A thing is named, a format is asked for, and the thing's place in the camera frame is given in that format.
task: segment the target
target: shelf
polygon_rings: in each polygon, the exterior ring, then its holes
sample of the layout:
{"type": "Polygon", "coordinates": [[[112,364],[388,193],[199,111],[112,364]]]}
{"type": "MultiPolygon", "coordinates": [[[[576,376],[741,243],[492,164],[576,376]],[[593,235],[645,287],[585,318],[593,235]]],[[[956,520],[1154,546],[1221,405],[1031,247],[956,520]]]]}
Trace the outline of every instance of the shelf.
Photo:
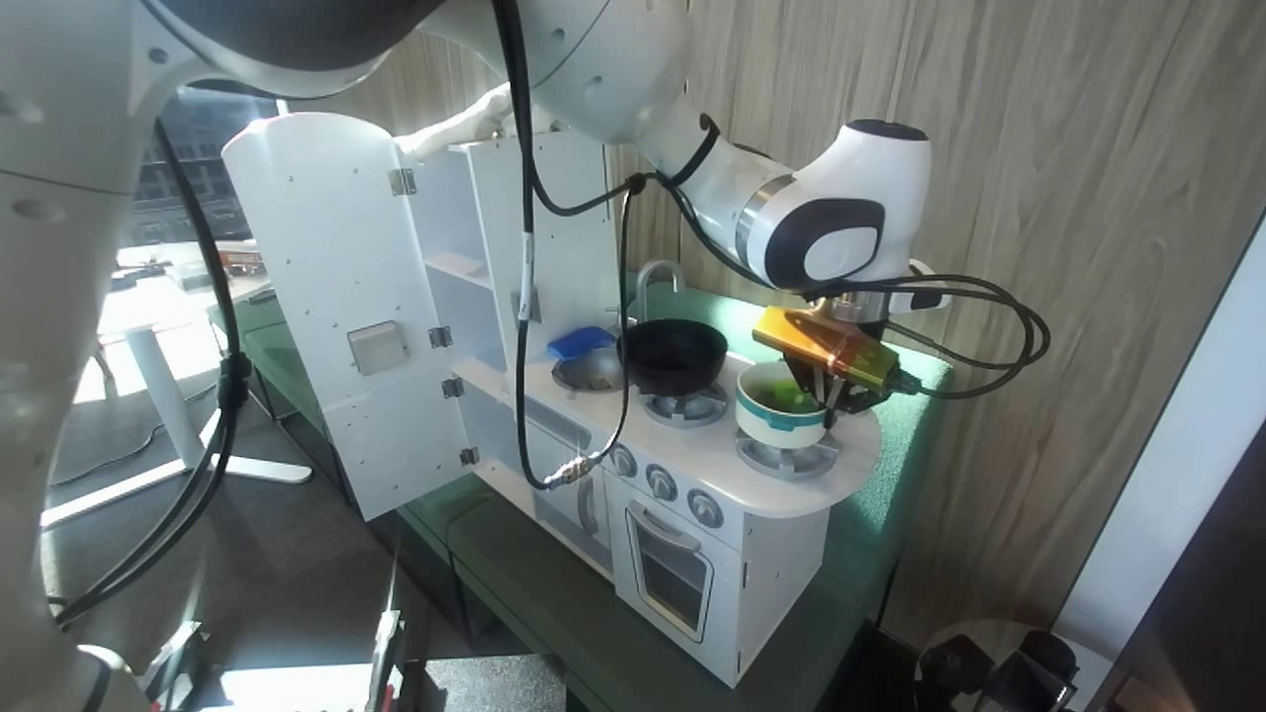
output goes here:
{"type": "Polygon", "coordinates": [[[472,252],[436,252],[436,256],[429,256],[429,269],[448,273],[467,287],[479,287],[479,289],[492,289],[487,267],[472,252]]]}

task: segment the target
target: frying pan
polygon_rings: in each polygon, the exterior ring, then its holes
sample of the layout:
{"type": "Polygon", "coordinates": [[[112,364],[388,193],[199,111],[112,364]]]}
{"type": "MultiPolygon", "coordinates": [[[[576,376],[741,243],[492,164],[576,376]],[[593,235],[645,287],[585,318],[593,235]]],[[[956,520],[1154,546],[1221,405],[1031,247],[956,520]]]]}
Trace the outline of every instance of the frying pan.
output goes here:
{"type": "Polygon", "coordinates": [[[642,319],[624,333],[630,381],[653,397],[709,387],[724,364],[727,339],[702,319],[642,319]]]}

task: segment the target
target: table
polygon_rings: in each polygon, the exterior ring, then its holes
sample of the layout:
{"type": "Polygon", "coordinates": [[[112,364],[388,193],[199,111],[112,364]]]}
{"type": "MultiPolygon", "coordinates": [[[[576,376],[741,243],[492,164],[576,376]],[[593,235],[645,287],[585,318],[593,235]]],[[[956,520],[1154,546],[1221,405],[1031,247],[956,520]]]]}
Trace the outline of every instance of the table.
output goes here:
{"type": "MultiPolygon", "coordinates": [[[[674,297],[675,318],[712,319],[745,354],[752,305],[724,297],[674,297]]],[[[901,354],[923,385],[938,387],[945,364],[901,354]]],[[[911,491],[926,458],[938,405],[894,397],[878,413],[882,463],[868,491],[837,503],[827,528],[818,578],[769,643],[741,689],[724,689],[670,637],[645,627],[614,585],[560,549],[526,513],[475,476],[401,512],[414,546],[439,553],[514,637],[538,648],[585,710],[818,710],[849,653],[856,635],[878,615],[894,573],[911,491]]]]}

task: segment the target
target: wall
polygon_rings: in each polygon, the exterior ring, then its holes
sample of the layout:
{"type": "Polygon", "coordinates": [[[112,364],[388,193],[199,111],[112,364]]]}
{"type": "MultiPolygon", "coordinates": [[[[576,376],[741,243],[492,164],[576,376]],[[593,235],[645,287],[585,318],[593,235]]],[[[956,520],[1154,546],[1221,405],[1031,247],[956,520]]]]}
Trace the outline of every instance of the wall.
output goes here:
{"type": "MultiPolygon", "coordinates": [[[[843,120],[926,127],[923,256],[1051,319],[1040,367],[948,407],[889,629],[1051,616],[1261,211],[1266,4],[694,0],[690,24],[690,85],[734,144],[799,168],[843,120]]],[[[409,130],[492,85],[411,41],[339,106],[409,130]]],[[[765,297],[679,238],[666,198],[637,211],[637,252],[765,297]]],[[[990,314],[919,325],[975,354],[1009,345],[990,314]]]]}

